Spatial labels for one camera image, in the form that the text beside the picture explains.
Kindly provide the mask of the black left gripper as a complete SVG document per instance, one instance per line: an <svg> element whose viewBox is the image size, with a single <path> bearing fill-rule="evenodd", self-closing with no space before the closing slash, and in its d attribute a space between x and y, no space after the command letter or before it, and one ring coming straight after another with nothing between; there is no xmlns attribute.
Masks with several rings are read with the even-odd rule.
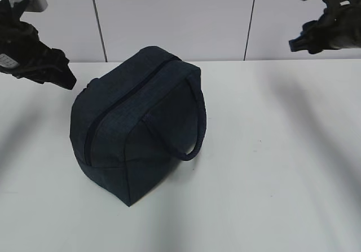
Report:
<svg viewBox="0 0 361 252"><path fill-rule="evenodd" d="M37 29L20 20L22 13L1 5L1 72L72 90L77 79L65 53L41 42Z"/></svg>

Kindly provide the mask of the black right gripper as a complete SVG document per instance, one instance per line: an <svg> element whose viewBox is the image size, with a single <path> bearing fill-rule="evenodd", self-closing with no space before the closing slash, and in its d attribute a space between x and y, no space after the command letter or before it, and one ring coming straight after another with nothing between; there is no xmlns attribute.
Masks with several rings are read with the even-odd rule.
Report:
<svg viewBox="0 0 361 252"><path fill-rule="evenodd" d="M301 35L289 40L291 52L318 54L325 50L360 48L360 0L328 2L320 18L302 26Z"/></svg>

